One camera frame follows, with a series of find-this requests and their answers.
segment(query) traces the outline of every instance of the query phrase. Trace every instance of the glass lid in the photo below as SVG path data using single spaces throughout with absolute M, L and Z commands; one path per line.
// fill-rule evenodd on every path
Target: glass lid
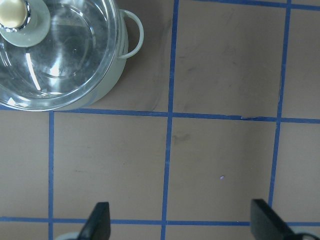
M 23 15 L 4 16 L 3 2 Z M 85 96 L 114 59 L 118 24 L 113 0 L 0 1 L 0 102 L 43 111 Z

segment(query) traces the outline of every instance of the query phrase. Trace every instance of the lid knob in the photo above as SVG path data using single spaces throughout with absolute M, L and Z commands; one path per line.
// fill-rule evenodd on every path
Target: lid knob
M 0 24 L 5 28 L 21 27 L 28 15 L 24 0 L 0 0 Z

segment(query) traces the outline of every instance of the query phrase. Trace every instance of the black object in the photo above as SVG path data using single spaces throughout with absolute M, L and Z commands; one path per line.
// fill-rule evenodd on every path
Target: black object
M 110 234 L 109 203 L 99 202 L 95 205 L 76 240 L 109 240 Z
M 251 232 L 256 240 L 320 240 L 309 233 L 295 234 L 263 199 L 251 201 Z

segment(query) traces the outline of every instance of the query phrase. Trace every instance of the white handle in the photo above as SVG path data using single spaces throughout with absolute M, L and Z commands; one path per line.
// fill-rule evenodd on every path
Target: white handle
M 140 19 L 134 13 L 132 13 L 128 10 L 123 10 L 123 9 L 121 9 L 120 11 L 123 13 L 124 17 L 128 17 L 128 18 L 132 19 L 133 21 L 135 21 L 135 23 L 138 25 L 139 32 L 140 32 L 139 42 L 138 42 L 137 46 L 135 47 L 135 49 L 133 49 L 131 52 L 128 52 L 125 55 L 119 56 L 120 59 L 128 59 L 128 58 L 131 58 L 133 55 L 135 55 L 137 52 L 139 52 L 139 50 L 141 49 L 142 43 L 144 42 L 144 38 L 145 38 L 145 32 L 144 32 L 144 27 L 142 26 Z

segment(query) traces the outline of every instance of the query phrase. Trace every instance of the pot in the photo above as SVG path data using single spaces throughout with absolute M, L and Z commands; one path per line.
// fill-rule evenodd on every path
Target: pot
M 126 17 L 140 33 L 129 53 Z M 2 0 L 0 34 L 0 104 L 34 112 L 96 102 L 144 40 L 114 0 Z

